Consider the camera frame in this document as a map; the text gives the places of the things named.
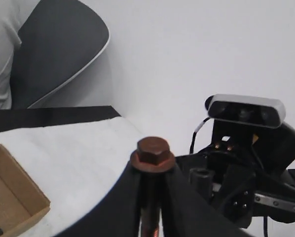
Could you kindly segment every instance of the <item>rusty bolt head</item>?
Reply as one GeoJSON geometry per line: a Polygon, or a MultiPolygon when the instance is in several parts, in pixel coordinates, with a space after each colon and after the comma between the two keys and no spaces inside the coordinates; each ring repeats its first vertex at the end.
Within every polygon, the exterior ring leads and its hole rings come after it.
{"type": "Polygon", "coordinates": [[[160,137],[140,140],[130,160],[135,168],[151,173],[165,172],[175,165],[175,158],[167,141],[160,137]]]}

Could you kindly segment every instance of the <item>white shirt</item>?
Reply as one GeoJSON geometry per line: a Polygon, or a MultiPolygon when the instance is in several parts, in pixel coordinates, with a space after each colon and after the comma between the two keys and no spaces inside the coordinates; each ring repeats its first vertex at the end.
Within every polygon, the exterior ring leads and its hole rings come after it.
{"type": "Polygon", "coordinates": [[[14,49],[19,47],[19,5],[15,0],[0,0],[0,109],[11,108],[9,86],[14,49]]]}

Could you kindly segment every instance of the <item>office chair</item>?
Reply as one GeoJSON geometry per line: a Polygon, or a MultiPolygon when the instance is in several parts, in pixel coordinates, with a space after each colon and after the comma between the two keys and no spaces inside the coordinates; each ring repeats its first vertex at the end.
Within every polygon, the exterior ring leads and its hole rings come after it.
{"type": "Polygon", "coordinates": [[[10,78],[12,109],[40,107],[105,50],[110,33],[78,0],[41,0],[19,37],[10,78]]]}

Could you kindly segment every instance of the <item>brown cardboard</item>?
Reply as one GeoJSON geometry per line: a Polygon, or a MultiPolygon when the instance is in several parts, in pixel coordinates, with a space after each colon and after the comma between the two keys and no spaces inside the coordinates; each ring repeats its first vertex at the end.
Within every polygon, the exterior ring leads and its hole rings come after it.
{"type": "Polygon", "coordinates": [[[17,237],[50,210],[50,201],[0,145],[0,228],[2,237],[17,237]]]}

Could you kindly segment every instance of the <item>white table surface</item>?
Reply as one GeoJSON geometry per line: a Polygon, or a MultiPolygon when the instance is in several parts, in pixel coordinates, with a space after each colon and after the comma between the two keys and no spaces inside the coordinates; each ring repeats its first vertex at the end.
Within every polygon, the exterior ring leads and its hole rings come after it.
{"type": "Polygon", "coordinates": [[[121,117],[0,133],[0,143],[51,201],[50,212],[21,237],[54,236],[88,213],[117,181],[141,138],[121,117]]]}

